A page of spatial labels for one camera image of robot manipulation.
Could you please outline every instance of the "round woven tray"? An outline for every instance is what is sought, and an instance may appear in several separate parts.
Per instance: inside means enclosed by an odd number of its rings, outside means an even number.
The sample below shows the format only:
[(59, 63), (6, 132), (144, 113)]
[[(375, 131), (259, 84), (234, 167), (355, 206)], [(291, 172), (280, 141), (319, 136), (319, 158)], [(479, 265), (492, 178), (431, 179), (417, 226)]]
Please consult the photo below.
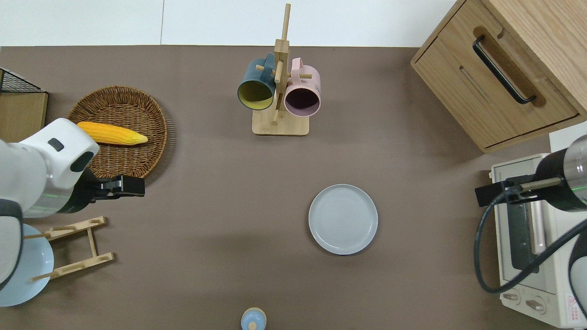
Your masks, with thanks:
[(161, 159), (167, 143), (162, 109), (151, 96), (132, 87), (111, 86), (89, 93), (73, 107), (68, 119), (125, 127), (149, 139), (134, 146), (100, 143), (100, 151), (88, 165), (96, 177), (126, 174), (144, 178)]

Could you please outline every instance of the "wooden base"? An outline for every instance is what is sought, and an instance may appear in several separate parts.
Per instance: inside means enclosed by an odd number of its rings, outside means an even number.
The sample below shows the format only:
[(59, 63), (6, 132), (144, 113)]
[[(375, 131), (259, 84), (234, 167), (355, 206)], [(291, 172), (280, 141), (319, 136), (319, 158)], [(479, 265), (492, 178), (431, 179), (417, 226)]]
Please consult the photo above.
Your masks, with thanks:
[(114, 260), (114, 254), (112, 252), (108, 252), (105, 254), (98, 255), (96, 251), (96, 243), (94, 242), (94, 235), (92, 233), (92, 228), (98, 225), (106, 224), (106, 218), (98, 217), (93, 218), (85, 221), (81, 221), (78, 223), (74, 223), (72, 225), (67, 225), (64, 227), (54, 227), (51, 228), (49, 231), (45, 231), (42, 234), (38, 235), (31, 235), (25, 238), (39, 238), (45, 237), (49, 241), (56, 240), (58, 238), (62, 238), (65, 236), (69, 236), (75, 233), (79, 233), (81, 231), (87, 231), (87, 236), (90, 240), (90, 249), (92, 250), (92, 258), (88, 258), (85, 260), (81, 260), (78, 262), (71, 263), (69, 265), (65, 265), (63, 267), (55, 268), (52, 272), (48, 272), (47, 274), (42, 274), (39, 276), (35, 276), (30, 279), (31, 282), (40, 280), (41, 278), (49, 277), (50, 280), (61, 277), (67, 274), (71, 274), (78, 270), (83, 270), (88, 267), (92, 267), (95, 265), (102, 264), (106, 261)]
[(277, 117), (277, 125), (273, 123), (277, 96), (273, 104), (265, 110), (253, 111), (252, 130), (257, 135), (304, 136), (310, 132), (310, 118), (298, 117), (287, 112), (283, 105)]

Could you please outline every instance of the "wooden drawer cabinet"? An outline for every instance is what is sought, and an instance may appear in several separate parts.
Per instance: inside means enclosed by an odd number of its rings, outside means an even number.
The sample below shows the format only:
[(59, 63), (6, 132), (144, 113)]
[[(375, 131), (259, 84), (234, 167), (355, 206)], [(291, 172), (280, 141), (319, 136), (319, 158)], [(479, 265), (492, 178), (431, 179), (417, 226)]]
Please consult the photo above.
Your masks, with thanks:
[(587, 0), (460, 0), (411, 64), (494, 151), (587, 119), (586, 17)]

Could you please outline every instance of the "oven knob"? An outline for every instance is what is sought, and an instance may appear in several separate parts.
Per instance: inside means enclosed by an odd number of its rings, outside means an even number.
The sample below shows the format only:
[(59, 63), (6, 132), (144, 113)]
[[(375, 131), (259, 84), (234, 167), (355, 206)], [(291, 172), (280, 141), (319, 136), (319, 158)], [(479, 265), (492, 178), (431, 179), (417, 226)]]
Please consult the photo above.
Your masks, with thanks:
[(516, 305), (519, 305), (520, 303), (519, 293), (516, 289), (512, 289), (501, 296), (504, 297), (504, 299), (511, 300)]
[(526, 300), (526, 305), (537, 311), (539, 314), (546, 313), (546, 306), (540, 297), (535, 297), (534, 300)]

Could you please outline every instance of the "green mug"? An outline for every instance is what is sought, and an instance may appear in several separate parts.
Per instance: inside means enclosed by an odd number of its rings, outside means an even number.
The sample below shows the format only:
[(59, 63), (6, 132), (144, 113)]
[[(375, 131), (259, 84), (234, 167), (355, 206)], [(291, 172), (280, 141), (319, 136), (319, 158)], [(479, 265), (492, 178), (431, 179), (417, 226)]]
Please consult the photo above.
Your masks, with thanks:
[(275, 56), (267, 54), (265, 59), (253, 60), (245, 71), (245, 76), (238, 87), (237, 95), (241, 103), (249, 109), (267, 109), (273, 103), (275, 94)]

